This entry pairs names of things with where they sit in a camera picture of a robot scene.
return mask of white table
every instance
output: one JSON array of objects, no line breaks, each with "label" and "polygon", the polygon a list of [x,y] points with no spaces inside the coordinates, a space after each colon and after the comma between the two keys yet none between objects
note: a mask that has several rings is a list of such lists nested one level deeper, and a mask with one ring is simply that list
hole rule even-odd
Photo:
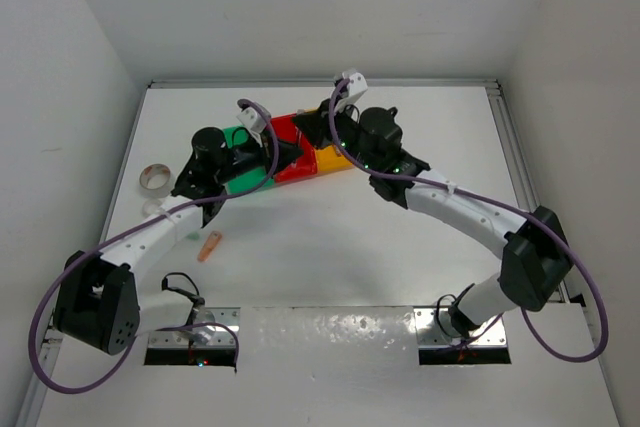
[{"label": "white table", "polygon": [[[195,131],[237,125],[238,98],[277,116],[316,107],[329,94],[324,86],[148,90],[108,236],[143,219],[140,171],[161,162],[177,174]],[[398,106],[410,153],[460,185],[515,204],[483,87],[373,87],[359,104]],[[200,264],[212,229],[224,239]],[[241,307],[238,374],[143,366],[140,339],[104,387],[49,393],[38,425],[615,425],[599,365],[549,357],[518,313],[506,317],[511,365],[418,366],[406,306],[432,304],[498,268],[472,240],[382,201],[355,170],[230,201],[199,241],[184,240],[163,258],[144,288],[181,270],[208,305]],[[550,305],[535,319],[568,353],[592,346],[578,306]],[[54,376],[78,385],[112,361],[65,339]]]}]

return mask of metal mounting plate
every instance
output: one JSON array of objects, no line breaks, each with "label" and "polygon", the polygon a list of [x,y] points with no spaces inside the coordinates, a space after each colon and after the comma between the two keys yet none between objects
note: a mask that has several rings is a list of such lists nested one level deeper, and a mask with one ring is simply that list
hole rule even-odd
[{"label": "metal mounting plate", "polygon": [[[211,312],[216,322],[224,324],[231,329],[236,335],[240,331],[240,309],[235,307],[224,308],[207,308]],[[231,334],[224,329],[217,329],[215,337],[206,345],[193,344],[192,350],[227,350],[234,345]],[[152,332],[149,334],[148,349],[184,349],[189,348],[189,342],[178,335],[177,332]]]},{"label": "metal mounting plate", "polygon": [[[460,343],[462,339],[452,338],[443,333],[435,322],[435,307],[414,307],[413,313],[416,322],[416,335],[418,337],[418,349],[420,350],[438,350]],[[484,329],[491,323],[491,320],[485,322],[472,335],[481,334]],[[496,322],[482,337],[471,342],[469,348],[475,349],[506,349],[507,336],[504,330],[502,319]]]}]

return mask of red block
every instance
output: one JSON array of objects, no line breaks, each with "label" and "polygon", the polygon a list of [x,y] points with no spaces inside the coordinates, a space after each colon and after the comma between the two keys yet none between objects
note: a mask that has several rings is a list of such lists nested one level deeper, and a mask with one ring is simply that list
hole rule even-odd
[{"label": "red block", "polygon": [[273,124],[273,128],[275,129],[279,139],[298,144],[298,146],[304,151],[302,157],[300,157],[294,164],[291,164],[282,172],[274,176],[276,183],[301,180],[306,177],[312,177],[318,173],[316,154],[313,147],[311,147],[309,141],[300,134],[300,131],[296,126],[293,125],[293,122],[291,121],[293,116],[294,114],[290,114],[271,119],[271,123]]}]

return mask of orange object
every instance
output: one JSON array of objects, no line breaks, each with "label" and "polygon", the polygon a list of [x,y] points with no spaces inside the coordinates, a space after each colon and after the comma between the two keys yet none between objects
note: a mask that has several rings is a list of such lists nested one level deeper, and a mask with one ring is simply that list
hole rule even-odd
[{"label": "orange object", "polygon": [[316,150],[315,153],[318,174],[327,174],[351,167],[351,162],[345,159],[340,151],[333,145],[322,150]]},{"label": "orange object", "polygon": [[216,248],[216,245],[218,245],[221,240],[222,234],[220,232],[217,232],[215,230],[211,232],[211,235],[207,237],[207,241],[202,246],[202,249],[200,249],[200,253],[198,254],[198,262],[206,261],[211,255],[211,252],[213,252],[213,249]]}]

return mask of small orange piece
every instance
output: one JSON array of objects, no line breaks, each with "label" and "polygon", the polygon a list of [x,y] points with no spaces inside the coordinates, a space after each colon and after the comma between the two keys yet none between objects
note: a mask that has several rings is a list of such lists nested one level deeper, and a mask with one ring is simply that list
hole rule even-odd
[{"label": "small orange piece", "polygon": [[220,232],[216,230],[211,232],[209,237],[207,237],[207,241],[202,246],[202,249],[200,249],[200,253],[198,254],[198,262],[205,262],[211,255],[211,252],[213,252],[213,249],[216,248],[216,245],[218,245],[221,240],[222,234]]}]

